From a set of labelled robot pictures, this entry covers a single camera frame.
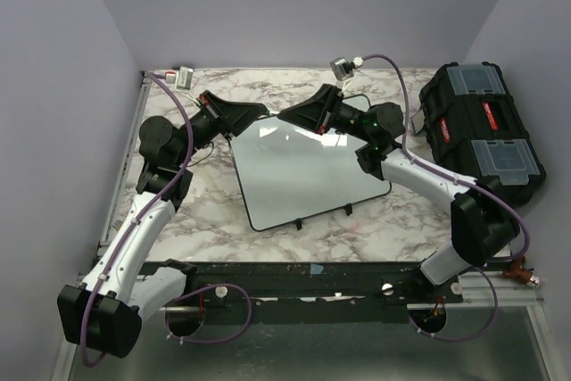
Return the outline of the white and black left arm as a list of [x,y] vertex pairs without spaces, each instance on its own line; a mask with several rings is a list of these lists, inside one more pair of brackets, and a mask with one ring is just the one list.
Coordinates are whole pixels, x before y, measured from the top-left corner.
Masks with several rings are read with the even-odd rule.
[[163,116],[143,121],[139,153],[144,165],[128,215],[80,284],[65,286],[57,297],[64,336],[79,346],[88,367],[94,366],[90,350],[126,357],[150,316],[168,302],[187,305],[197,296],[193,265],[168,260],[143,281],[140,270],[186,198],[194,153],[217,136],[239,136],[268,111],[264,104],[230,102],[210,91],[200,94],[198,107],[180,127]]

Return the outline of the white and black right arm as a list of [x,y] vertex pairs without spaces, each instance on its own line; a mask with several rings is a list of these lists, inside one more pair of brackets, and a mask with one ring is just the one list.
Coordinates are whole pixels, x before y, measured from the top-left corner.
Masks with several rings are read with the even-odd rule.
[[515,212],[495,193],[493,182],[454,173],[408,152],[401,107],[387,102],[361,111],[347,104],[340,88],[324,84],[308,100],[278,118],[318,135],[330,129],[358,138],[360,168],[380,180],[404,186],[451,216],[451,238],[424,259],[410,281],[412,295],[431,302],[443,283],[470,267],[482,267],[520,233]]

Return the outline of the white whiteboard black frame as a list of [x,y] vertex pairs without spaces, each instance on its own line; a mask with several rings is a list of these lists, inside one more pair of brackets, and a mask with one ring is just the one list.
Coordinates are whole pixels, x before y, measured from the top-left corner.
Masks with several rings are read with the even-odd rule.
[[261,232],[389,194],[392,185],[363,172],[364,142],[329,130],[309,132],[272,116],[229,141],[250,226]]

